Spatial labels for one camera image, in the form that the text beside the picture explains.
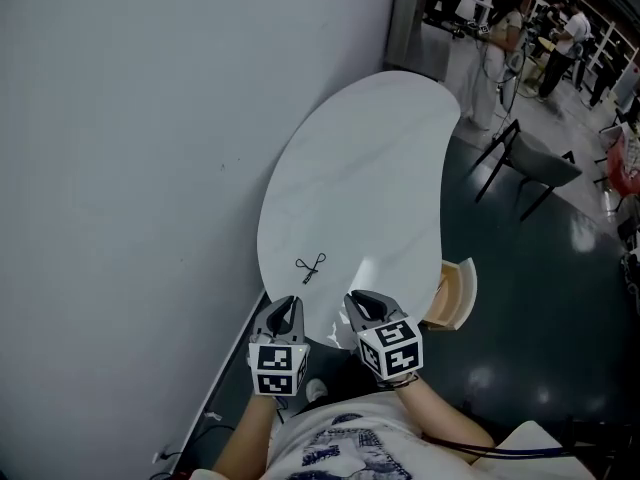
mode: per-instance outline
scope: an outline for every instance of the standing person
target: standing person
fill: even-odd
[[[462,116],[481,130],[491,127],[496,107],[498,84],[502,81],[505,57],[518,45],[523,0],[493,0],[489,17],[490,32],[481,37],[485,44],[469,66],[464,83],[457,94]]]
[[[593,107],[600,102],[600,97],[602,96],[605,88],[613,87],[613,84],[616,83],[616,80],[627,65],[627,59],[625,59],[622,49],[620,48],[620,41],[615,45],[611,60],[609,60],[604,52],[603,55],[600,56],[600,59],[602,60],[603,65],[600,69],[600,73],[598,74],[596,85],[593,87],[591,100],[588,103],[584,100],[580,100],[589,110],[593,109]]]
[[[536,21],[540,24],[540,31],[538,32],[539,37],[549,39],[553,29],[560,28],[562,26],[559,21],[560,12],[564,11],[565,6],[566,4],[563,0],[554,0],[553,3],[544,6],[538,11],[536,14]],[[539,57],[545,51],[544,47],[536,41],[536,47],[535,50],[533,50],[532,56]]]
[[[564,30],[552,35],[557,40],[556,49],[551,52],[549,62],[544,70],[544,80],[538,91],[538,101],[544,102],[553,92],[562,75],[569,69],[577,58],[576,45],[580,44],[591,34],[589,20],[582,12],[580,3],[573,0],[569,4],[569,12],[572,17]]]

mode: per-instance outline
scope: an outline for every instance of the black cable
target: black cable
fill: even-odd
[[[478,38],[476,38],[476,50],[480,51],[480,48],[478,47]],[[507,78],[506,80],[494,80],[493,78],[491,78],[489,76],[489,73],[487,73],[487,68],[484,66],[484,61],[485,60],[487,60],[487,50],[486,49],[484,51],[484,56],[482,57],[482,59],[480,59],[480,66],[482,67],[482,71],[484,71],[484,76],[486,76],[487,79],[490,80],[493,83],[504,84],[504,83],[507,83],[507,82],[513,80],[515,77],[518,76],[518,74],[516,73],[511,78]]]
[[[202,434],[200,434],[198,437],[196,437],[193,441],[191,441],[190,443],[187,444],[187,446],[184,447],[184,450],[182,450],[181,452],[173,452],[173,453],[162,453],[160,454],[160,459],[161,460],[167,460],[170,457],[174,457],[176,455],[182,455],[183,453],[185,453],[189,448],[191,448],[194,444],[196,444],[200,439],[202,439],[204,436],[206,436],[209,432],[211,432],[214,428],[226,428],[229,429],[231,431],[234,431],[235,428],[230,427],[229,425],[213,425],[211,427],[209,427],[207,430],[205,430]]]
[[[451,450],[460,451],[476,457],[482,457],[485,459],[498,459],[498,460],[529,460],[529,459],[550,459],[556,457],[572,457],[578,456],[578,452],[602,450],[603,452],[613,452],[613,450],[602,449],[596,445],[584,445],[571,449],[566,448],[540,448],[533,450],[508,450],[500,448],[487,448],[484,446],[466,445],[460,443],[454,443],[444,439],[438,439],[434,437],[425,436],[426,440],[432,444],[443,446]]]
[[[289,408],[289,402],[287,402],[287,399],[285,397],[276,396],[275,399],[276,402],[280,404],[280,407],[278,407],[278,409],[280,409],[281,411],[286,411]]]
[[[325,253],[321,252],[320,254],[318,254],[318,257],[316,258],[316,262],[313,264],[313,268],[309,267],[309,265],[307,265],[300,258],[296,260],[296,267],[306,268],[309,271],[309,273],[307,274],[307,277],[305,277],[304,281],[302,281],[302,284],[307,284],[311,280],[311,276],[313,276],[313,274],[318,273],[318,270],[316,269],[316,267],[318,266],[318,263],[322,263],[326,259],[327,259],[327,256]]]
[[[506,115],[504,116],[504,119],[502,120],[502,123],[500,123],[500,126],[498,127],[498,131],[496,133],[493,134],[493,136],[491,137],[492,140],[494,140],[496,137],[498,137],[498,135],[500,135],[500,133],[502,132],[502,127],[504,126],[504,123],[506,122],[507,118],[511,115],[511,111],[513,110],[513,106],[516,103],[516,96],[518,96],[518,88],[520,87],[520,82],[522,81],[522,73],[524,72],[524,66],[523,68],[520,70],[519,73],[516,73],[514,76],[517,76],[518,78],[516,79],[516,86],[513,90],[513,100],[511,100],[511,105],[509,105],[509,110],[507,111]]]

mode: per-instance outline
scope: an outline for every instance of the wall outlet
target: wall outlet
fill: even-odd
[[[169,447],[165,446],[159,452],[154,453],[153,457],[151,458],[151,464],[155,464],[156,462],[167,460],[166,455],[167,455],[167,450],[168,449],[169,449]]]

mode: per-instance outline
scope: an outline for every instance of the white table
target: white table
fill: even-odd
[[[305,334],[354,347],[344,295],[375,290],[422,319],[439,282],[440,181],[460,116],[444,87],[378,73],[335,94],[295,133],[269,182],[258,259],[271,300],[297,295]],[[326,261],[308,284],[310,267]]]

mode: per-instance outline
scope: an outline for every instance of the pants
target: pants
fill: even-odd
[[[591,93],[591,101],[589,102],[592,107],[596,106],[600,101],[600,96],[604,92],[605,88],[611,87],[616,81],[615,74],[610,69],[603,68],[598,75],[596,85],[593,87],[593,93]]]
[[[569,66],[574,62],[574,59],[570,59],[566,55],[558,53],[556,50],[551,52],[549,63],[544,70],[544,80],[542,81],[542,85],[540,85],[538,94],[543,98],[549,96],[560,80],[562,80],[562,75],[565,74]]]
[[[491,128],[498,99],[498,81],[504,73],[504,51],[485,44],[469,66],[462,87],[456,95],[463,117],[469,117],[479,128]]]

